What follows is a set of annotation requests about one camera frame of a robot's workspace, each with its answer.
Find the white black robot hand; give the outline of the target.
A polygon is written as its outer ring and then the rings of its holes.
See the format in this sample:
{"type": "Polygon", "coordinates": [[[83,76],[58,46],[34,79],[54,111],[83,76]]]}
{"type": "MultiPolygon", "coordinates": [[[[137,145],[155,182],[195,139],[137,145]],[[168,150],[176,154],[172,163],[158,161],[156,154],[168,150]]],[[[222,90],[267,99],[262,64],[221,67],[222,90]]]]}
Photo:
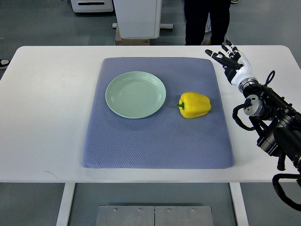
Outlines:
{"type": "Polygon", "coordinates": [[[254,79],[252,67],[243,52],[239,51],[229,40],[225,42],[228,47],[222,44],[222,49],[226,54],[222,52],[215,53],[209,49],[206,49],[205,53],[222,66],[228,82],[239,87],[243,80],[254,79]]]}

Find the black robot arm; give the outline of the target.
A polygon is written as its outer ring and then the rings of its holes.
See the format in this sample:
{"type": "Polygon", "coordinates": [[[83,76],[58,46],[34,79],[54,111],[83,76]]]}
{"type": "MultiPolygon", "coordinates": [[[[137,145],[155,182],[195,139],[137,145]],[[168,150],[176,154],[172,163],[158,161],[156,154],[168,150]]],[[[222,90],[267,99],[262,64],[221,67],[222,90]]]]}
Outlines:
{"type": "Polygon", "coordinates": [[[286,158],[297,171],[301,170],[301,114],[268,87],[274,75],[272,71],[263,85],[251,76],[238,81],[237,87],[246,100],[233,109],[232,118],[241,128],[255,130],[259,136],[257,146],[268,155],[278,157],[277,169],[281,173],[272,179],[274,189],[284,203],[300,211],[300,204],[286,196],[279,181],[295,179],[298,184],[301,182],[300,173],[284,173],[286,158]]]}

